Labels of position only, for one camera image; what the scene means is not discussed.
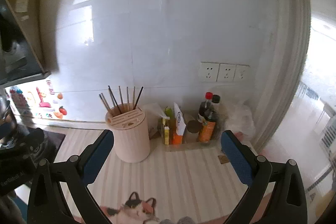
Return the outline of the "orange seasoning packet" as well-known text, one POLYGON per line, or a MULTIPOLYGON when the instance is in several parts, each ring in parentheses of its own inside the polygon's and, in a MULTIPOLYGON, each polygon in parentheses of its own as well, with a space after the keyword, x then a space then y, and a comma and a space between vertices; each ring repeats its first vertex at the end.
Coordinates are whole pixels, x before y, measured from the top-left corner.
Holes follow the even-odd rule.
POLYGON ((183 118, 183 112, 181 111, 177 103, 174 103, 174 119, 175 119, 175 132, 173 133, 172 143, 174 145, 182 144, 186 124, 183 118))

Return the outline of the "light wooden chopstick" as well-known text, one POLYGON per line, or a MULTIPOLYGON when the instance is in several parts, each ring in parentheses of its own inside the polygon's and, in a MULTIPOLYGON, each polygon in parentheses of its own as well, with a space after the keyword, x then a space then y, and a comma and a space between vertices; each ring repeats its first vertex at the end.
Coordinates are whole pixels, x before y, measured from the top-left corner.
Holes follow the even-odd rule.
POLYGON ((129 87, 126 87, 127 112, 130 111, 129 87))
POLYGON ((119 91, 119 95, 120 95, 120 105, 121 105, 121 110, 124 113, 124 106, 123 106, 123 97, 122 97, 122 91, 121 91, 121 87, 120 85, 118 86, 118 91, 119 91))
POLYGON ((135 106, 135 86, 133 87, 133 95, 132 95, 132 109, 134 109, 135 106))
POLYGON ((103 104, 105 105, 107 111, 110 112, 110 106, 109 106, 108 101, 106 100, 104 94, 101 93, 100 97, 101 97, 101 100, 102 100, 103 104))

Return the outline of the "black chopstick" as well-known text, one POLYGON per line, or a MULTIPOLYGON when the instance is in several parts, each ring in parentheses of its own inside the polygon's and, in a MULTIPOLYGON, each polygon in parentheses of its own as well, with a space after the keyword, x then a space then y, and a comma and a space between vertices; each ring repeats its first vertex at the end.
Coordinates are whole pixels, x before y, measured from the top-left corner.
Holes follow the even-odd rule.
POLYGON ((135 100, 135 103, 134 103, 134 106, 133 106, 133 110, 135 110, 135 109, 137 108, 137 105, 138 105, 139 99, 140 99, 140 97, 141 97, 143 88, 144 88, 144 87, 142 86, 142 87, 140 88, 140 90, 139 90, 138 96, 137 96, 137 98, 136 98, 136 100, 135 100))
POLYGON ((104 104, 104 106, 105 106, 107 112, 108 112, 111 116, 113 116, 113 113, 111 112, 111 108, 110 108, 110 106, 109 106, 107 100, 105 99, 104 94, 103 94, 103 93, 100 93, 100 94, 99 94, 99 97, 100 97, 102 103, 104 104))
POLYGON ((118 103, 117 103, 117 101, 116 101, 115 96, 114 96, 114 100, 115 100, 115 102, 116 102, 116 108, 118 109, 119 114, 122 114, 122 111, 121 111, 121 109, 120 109, 120 107, 119 107, 119 105, 118 105, 118 103))

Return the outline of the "dark brown chopstick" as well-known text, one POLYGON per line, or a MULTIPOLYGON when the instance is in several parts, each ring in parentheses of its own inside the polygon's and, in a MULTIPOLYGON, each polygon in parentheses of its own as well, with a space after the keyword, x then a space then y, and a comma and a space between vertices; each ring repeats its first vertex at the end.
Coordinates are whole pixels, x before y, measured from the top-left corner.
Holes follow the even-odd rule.
POLYGON ((109 95, 110 95, 110 98, 111 98, 113 107, 116 107, 116 102, 115 102, 115 100, 114 100, 114 95, 113 95, 113 92, 112 92, 112 90, 111 90, 110 87, 108 87, 108 91, 109 91, 109 95))

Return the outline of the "black cap sauce bottle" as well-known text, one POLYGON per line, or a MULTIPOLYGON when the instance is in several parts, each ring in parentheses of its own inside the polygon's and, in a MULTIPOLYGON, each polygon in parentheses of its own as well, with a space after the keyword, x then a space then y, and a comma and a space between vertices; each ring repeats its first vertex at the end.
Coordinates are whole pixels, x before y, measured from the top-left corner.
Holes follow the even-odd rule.
POLYGON ((198 141, 207 143, 211 140, 211 137, 215 131, 215 126, 220 119, 219 106, 221 97, 214 94, 211 100, 211 106, 205 111, 203 116, 203 128, 199 133, 198 141))

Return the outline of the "red cap sauce bottle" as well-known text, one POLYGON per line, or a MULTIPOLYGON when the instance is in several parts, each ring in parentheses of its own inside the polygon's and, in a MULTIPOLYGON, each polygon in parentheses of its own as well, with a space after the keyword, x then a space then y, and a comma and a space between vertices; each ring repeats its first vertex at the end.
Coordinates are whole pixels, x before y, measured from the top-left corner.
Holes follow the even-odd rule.
POLYGON ((198 122, 203 123, 205 119, 205 112, 211 107, 213 94, 211 92, 207 92, 205 94, 205 101, 200 104, 198 111, 198 122))

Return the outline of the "pink utensil holder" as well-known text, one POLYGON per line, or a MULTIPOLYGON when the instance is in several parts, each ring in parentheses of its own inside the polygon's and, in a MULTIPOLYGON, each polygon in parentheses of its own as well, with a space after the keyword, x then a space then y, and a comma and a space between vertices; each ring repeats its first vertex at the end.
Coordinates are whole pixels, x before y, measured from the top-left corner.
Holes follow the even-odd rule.
POLYGON ((136 163, 149 156, 149 128, 143 110, 137 108, 120 114, 114 107, 106 113, 105 123, 113 133, 113 149, 120 160, 136 163))

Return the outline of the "range hood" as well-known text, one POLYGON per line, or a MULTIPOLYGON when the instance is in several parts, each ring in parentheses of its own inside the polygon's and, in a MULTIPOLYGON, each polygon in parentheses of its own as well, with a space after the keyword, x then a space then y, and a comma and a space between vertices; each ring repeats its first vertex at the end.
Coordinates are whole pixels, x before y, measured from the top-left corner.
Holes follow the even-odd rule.
POLYGON ((1 0, 1 86, 47 78, 40 0, 1 0))

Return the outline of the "white wall socket panel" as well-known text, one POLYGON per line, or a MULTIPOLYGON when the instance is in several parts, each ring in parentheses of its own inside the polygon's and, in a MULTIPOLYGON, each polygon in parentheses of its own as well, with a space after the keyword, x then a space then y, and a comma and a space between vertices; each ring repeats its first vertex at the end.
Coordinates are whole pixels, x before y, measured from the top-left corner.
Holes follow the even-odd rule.
POLYGON ((201 62, 198 76, 204 83, 238 83, 249 77, 250 66, 201 62))

